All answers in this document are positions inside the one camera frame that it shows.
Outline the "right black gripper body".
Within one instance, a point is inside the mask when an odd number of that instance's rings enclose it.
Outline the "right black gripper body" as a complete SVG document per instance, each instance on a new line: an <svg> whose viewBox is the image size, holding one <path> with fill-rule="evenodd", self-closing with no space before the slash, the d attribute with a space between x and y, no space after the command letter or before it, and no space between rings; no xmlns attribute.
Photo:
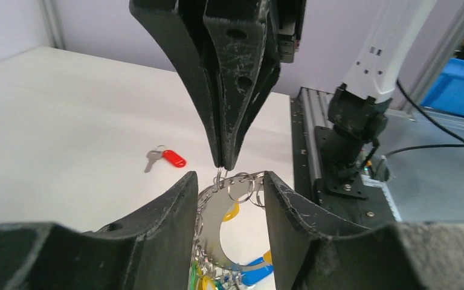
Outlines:
<svg viewBox="0 0 464 290"><path fill-rule="evenodd" d="M275 1L277 40L282 63L293 63L303 30L306 0Z"/></svg>

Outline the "red tagged key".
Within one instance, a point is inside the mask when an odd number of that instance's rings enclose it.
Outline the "red tagged key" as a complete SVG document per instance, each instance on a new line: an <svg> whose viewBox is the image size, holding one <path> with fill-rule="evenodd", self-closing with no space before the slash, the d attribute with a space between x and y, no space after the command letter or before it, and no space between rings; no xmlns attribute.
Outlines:
<svg viewBox="0 0 464 290"><path fill-rule="evenodd" d="M149 173L153 165L158 160L166 160L176 168L183 168L187 165L186 159L176 153L174 150L168 149L165 145L159 145L156 148L146 153L147 164L144 168L144 173Z"/></svg>

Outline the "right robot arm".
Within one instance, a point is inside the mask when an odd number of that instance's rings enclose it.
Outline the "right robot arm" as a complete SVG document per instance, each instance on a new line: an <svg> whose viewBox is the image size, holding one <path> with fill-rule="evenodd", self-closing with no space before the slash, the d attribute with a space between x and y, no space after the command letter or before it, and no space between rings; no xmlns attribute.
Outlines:
<svg viewBox="0 0 464 290"><path fill-rule="evenodd" d="M322 149L333 180L358 174L363 145L385 129L402 63L434 1L383 1L329 106ZM233 170L245 135L294 60L304 1L130 1L129 11L170 60L207 135L213 163Z"/></svg>

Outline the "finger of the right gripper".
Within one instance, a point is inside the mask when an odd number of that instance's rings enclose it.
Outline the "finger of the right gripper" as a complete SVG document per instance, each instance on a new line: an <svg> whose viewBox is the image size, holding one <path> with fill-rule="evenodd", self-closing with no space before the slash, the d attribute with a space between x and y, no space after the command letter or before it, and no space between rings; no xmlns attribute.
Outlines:
<svg viewBox="0 0 464 290"><path fill-rule="evenodd" d="M180 76L202 121L213 162L221 166L219 70L204 26L206 1L130 1L131 15L146 29Z"/></svg>
<svg viewBox="0 0 464 290"><path fill-rule="evenodd" d="M280 74L276 1L208 1L203 21L216 50L221 166L234 169L249 125Z"/></svg>

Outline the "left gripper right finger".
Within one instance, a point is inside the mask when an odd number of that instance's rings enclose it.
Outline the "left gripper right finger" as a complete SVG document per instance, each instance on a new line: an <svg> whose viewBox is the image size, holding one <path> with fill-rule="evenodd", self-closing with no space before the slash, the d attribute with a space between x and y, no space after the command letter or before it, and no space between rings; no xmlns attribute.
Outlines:
<svg viewBox="0 0 464 290"><path fill-rule="evenodd" d="M263 179L277 289L464 289L464 222L345 220Z"/></svg>

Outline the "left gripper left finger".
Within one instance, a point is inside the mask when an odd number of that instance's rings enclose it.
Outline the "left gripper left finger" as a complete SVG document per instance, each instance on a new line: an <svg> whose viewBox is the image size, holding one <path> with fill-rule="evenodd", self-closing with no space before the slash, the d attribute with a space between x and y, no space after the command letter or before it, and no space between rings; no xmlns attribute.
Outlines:
<svg viewBox="0 0 464 290"><path fill-rule="evenodd" d="M186 289L198 177L98 231L0 224L0 289Z"/></svg>

